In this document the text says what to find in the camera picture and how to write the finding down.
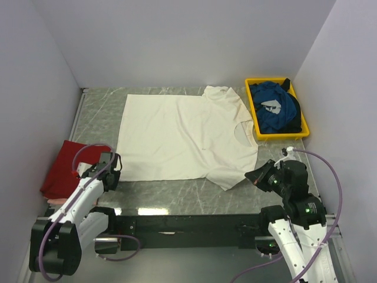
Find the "white t-shirt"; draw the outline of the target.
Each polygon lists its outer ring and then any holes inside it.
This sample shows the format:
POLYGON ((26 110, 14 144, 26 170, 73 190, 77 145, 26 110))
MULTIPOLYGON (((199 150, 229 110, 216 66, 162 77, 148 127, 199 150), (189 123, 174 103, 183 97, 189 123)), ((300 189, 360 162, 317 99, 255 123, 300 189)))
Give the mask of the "white t-shirt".
POLYGON ((123 182, 205 178, 229 190, 254 170, 253 119, 228 87, 200 96, 130 94, 117 153, 123 182))

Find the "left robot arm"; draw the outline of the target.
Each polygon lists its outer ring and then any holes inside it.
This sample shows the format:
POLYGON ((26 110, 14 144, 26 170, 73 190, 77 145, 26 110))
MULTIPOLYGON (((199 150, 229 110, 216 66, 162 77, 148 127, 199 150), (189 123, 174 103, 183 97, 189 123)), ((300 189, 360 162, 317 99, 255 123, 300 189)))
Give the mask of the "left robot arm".
POLYGON ((31 231, 29 270, 44 274, 73 275, 82 252, 102 234, 118 229, 115 210, 95 206, 105 192, 115 190, 121 170, 120 155, 102 152, 98 163, 81 176, 68 200, 49 218, 37 220, 31 231))

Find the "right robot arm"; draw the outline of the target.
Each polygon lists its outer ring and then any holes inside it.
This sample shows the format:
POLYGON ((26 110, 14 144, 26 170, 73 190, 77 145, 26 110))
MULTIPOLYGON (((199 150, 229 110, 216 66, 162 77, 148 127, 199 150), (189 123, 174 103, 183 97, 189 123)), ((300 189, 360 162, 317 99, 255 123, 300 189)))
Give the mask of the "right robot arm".
POLYGON ((308 172, 297 160, 269 160, 246 179, 264 192, 282 199, 280 206, 262 208, 259 230, 271 235, 285 260, 293 282, 337 282, 328 247, 325 208, 309 192, 308 172))

